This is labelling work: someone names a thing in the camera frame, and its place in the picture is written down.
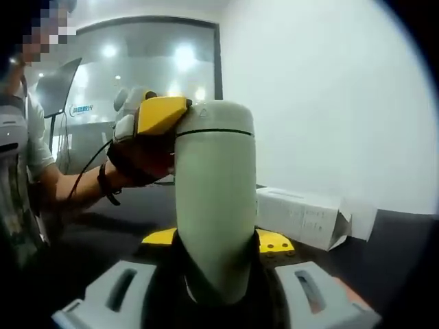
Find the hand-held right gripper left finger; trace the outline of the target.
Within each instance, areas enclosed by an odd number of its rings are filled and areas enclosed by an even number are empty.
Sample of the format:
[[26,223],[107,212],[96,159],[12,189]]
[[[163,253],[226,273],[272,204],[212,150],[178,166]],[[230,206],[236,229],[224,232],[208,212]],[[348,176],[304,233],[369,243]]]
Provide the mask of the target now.
[[58,328],[142,328],[157,269],[152,263],[120,260],[86,288],[84,299],[72,301],[52,319]]

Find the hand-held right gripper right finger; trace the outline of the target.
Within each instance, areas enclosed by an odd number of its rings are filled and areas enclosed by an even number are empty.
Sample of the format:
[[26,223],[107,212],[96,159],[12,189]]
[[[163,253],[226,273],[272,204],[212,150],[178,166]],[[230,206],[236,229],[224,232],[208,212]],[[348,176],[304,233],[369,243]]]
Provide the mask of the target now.
[[280,233],[257,228],[263,306],[272,328],[374,328],[381,316]]

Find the person's left hand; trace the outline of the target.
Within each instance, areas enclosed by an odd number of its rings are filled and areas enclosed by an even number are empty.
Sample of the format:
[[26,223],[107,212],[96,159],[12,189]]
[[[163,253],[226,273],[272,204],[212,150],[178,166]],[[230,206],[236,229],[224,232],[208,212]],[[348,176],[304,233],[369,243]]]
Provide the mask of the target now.
[[113,139],[107,156],[131,186],[146,186],[173,173],[175,141],[172,132]]

